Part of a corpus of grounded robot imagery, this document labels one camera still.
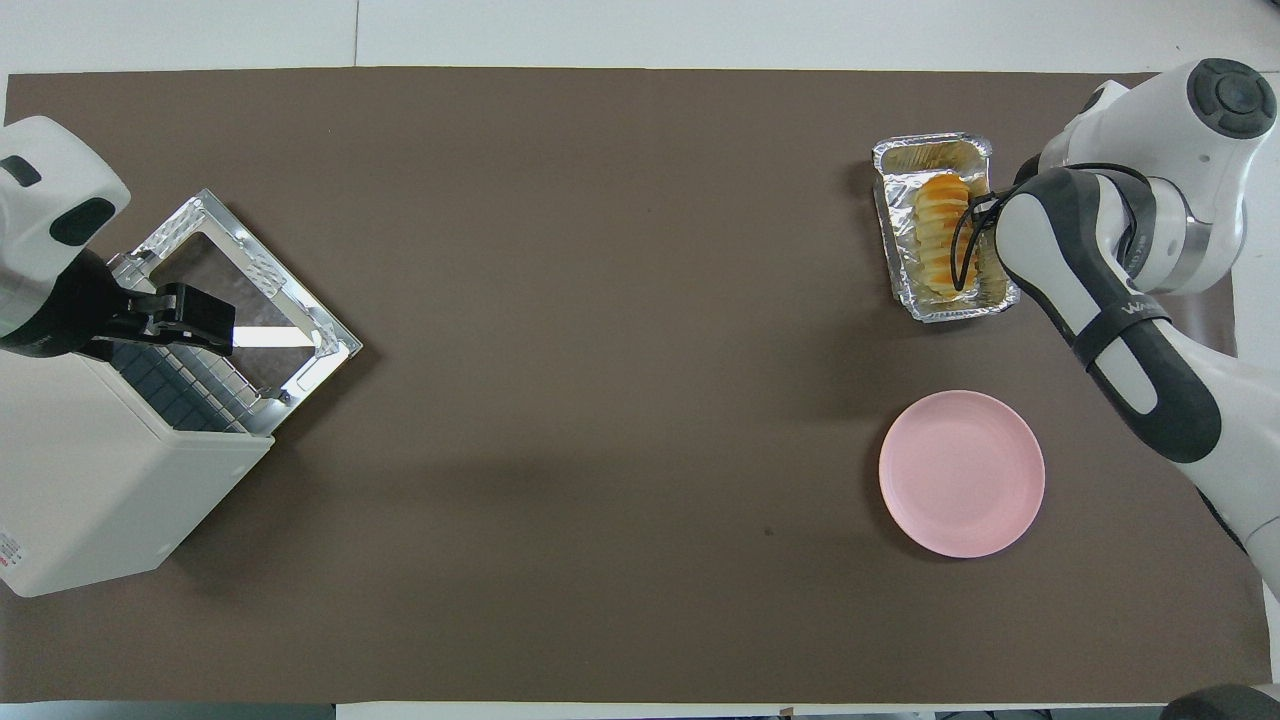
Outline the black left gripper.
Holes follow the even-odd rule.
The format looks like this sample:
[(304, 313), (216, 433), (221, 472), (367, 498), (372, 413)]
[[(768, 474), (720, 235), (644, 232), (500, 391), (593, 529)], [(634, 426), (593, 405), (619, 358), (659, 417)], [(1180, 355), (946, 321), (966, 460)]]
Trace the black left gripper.
[(229, 357), (234, 328), (230, 304), (186, 283), (168, 283), (151, 293), (124, 290), (97, 254), (83, 250), (35, 315), (1, 338), (1, 347), (27, 357), (78, 354), (109, 361), (113, 341), (120, 341)]

